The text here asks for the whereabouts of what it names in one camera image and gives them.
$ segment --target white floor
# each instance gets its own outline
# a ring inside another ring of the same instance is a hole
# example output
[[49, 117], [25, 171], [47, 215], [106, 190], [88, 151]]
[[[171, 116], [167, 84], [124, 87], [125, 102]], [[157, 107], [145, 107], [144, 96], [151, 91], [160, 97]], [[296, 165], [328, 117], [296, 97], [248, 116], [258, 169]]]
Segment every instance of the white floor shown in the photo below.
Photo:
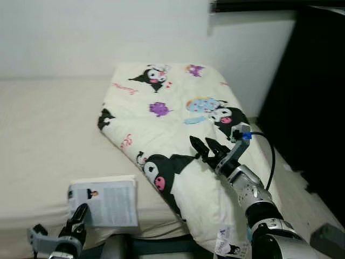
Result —
[[[252, 125], [252, 130], [259, 131], [256, 125]], [[271, 150], [266, 140], [260, 136], [260, 146], [268, 159], [271, 162]], [[305, 191], [307, 186], [306, 180], [300, 173], [293, 172], [289, 166], [276, 151], [276, 166], [274, 172], [274, 181], [280, 189], [281, 201], [284, 205], [281, 213], [285, 220], [290, 222], [294, 229], [309, 242], [311, 233], [318, 229], [325, 223], [330, 223], [344, 231], [339, 221], [335, 218], [332, 212], [324, 204], [317, 194], [310, 194]], [[317, 252], [319, 259], [331, 259], [330, 257]], [[164, 255], [145, 255], [140, 256], [141, 259], [194, 259], [200, 258], [198, 255], [192, 253], [174, 253]]]

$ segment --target pink text print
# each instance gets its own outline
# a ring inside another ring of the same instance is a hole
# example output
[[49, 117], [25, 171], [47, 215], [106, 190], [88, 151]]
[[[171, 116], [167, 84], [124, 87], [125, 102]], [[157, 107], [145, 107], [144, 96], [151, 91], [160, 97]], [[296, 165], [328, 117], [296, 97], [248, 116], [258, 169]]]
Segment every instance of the pink text print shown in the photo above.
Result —
[[128, 91], [130, 95], [134, 95], [134, 93], [138, 91], [138, 90], [134, 90], [134, 89], [129, 88], [129, 87], [124, 87], [118, 83], [112, 83], [112, 85], [115, 86], [116, 88]]
[[132, 139], [130, 138], [130, 136], [132, 136], [132, 134], [127, 134], [126, 138], [121, 143], [121, 148], [128, 147], [132, 144]]

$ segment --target white bed sheet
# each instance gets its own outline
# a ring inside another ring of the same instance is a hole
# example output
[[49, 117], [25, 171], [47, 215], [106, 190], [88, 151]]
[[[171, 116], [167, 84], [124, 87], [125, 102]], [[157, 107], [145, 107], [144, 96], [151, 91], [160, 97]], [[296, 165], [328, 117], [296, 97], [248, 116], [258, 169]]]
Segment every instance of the white bed sheet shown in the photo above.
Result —
[[[26, 229], [57, 235], [71, 180], [135, 174], [139, 237], [187, 234], [142, 172], [96, 126], [109, 78], [0, 81], [0, 258], [32, 256]], [[86, 248], [111, 230], [88, 232]]]

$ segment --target white wall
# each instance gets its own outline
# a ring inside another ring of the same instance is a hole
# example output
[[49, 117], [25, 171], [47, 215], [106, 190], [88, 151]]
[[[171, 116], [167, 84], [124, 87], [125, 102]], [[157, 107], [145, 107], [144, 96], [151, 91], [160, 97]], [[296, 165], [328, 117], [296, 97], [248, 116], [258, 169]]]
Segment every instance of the white wall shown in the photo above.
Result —
[[208, 0], [0, 0], [0, 79], [110, 76], [119, 61], [202, 63], [255, 116], [293, 12], [207, 11]]

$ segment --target black cable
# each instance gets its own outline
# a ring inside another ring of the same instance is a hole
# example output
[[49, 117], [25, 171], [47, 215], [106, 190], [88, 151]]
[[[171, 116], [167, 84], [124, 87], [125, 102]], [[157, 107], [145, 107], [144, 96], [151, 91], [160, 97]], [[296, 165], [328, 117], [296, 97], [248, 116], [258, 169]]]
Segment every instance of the black cable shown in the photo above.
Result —
[[261, 133], [261, 132], [251, 132], [252, 135], [260, 135], [262, 137], [264, 137], [269, 145], [270, 145], [270, 148], [271, 148], [271, 152], [272, 152], [272, 167], [271, 167], [271, 173], [270, 173], [270, 178], [268, 178], [268, 182], [267, 182], [267, 186], [266, 186], [266, 190], [268, 190], [270, 188], [270, 185], [271, 185], [271, 182], [272, 182], [272, 179], [273, 179], [273, 174], [274, 174], [274, 168], [275, 168], [275, 151], [274, 151], [274, 147], [273, 147], [273, 144], [272, 142], [270, 142], [270, 140], [264, 135], [264, 133]]

